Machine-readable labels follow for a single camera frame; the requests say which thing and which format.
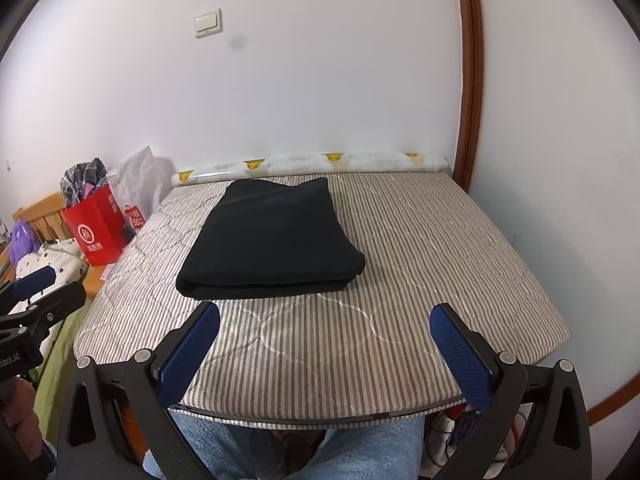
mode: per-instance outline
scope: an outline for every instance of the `blue gripper pad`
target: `blue gripper pad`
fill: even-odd
[[[42,267],[24,278],[14,281],[14,300],[28,300],[31,296],[43,291],[55,282],[56,270],[51,266]]]
[[[492,399],[491,372],[441,306],[431,311],[429,329],[466,402],[484,412]]]
[[[215,303],[206,303],[209,303],[207,309],[183,336],[158,372],[158,400],[164,408],[182,400],[218,335],[220,311]]]

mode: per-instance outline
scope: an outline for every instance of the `wall switch plate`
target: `wall switch plate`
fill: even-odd
[[[220,9],[215,9],[207,14],[196,16],[193,20],[196,38],[204,38],[222,31],[222,14]]]

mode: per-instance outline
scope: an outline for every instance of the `gray striped bedsheet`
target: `gray striped bedsheet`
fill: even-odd
[[[261,428],[346,428],[450,406],[460,391],[428,328],[444,301],[526,364],[568,339],[535,277],[446,174],[327,178],[338,220],[366,257],[363,274],[339,292],[217,301],[220,334],[183,409]],[[127,359],[187,318],[197,301],[175,290],[175,277],[226,186],[172,190],[96,297],[76,356]]]

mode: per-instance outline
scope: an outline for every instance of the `metal screw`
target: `metal screw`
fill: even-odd
[[[89,364],[91,364],[91,359],[87,355],[83,355],[78,359],[78,362],[76,363],[78,368],[80,368],[81,370],[82,368],[87,368]]]
[[[565,372],[573,372],[574,371],[574,366],[571,364],[571,361],[567,361],[566,359],[562,359],[562,361],[560,361],[560,367]]]
[[[511,352],[500,352],[500,361],[506,365],[513,365],[517,359]]]
[[[143,363],[146,360],[148,360],[151,357],[151,352],[149,350],[147,350],[146,348],[143,348],[142,350],[138,350],[134,355],[133,358],[139,362],[139,363]]]

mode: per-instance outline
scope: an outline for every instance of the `black folded cloth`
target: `black folded cloth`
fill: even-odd
[[[209,213],[175,287],[197,300],[341,290],[362,272],[326,178],[284,186],[236,180]]]

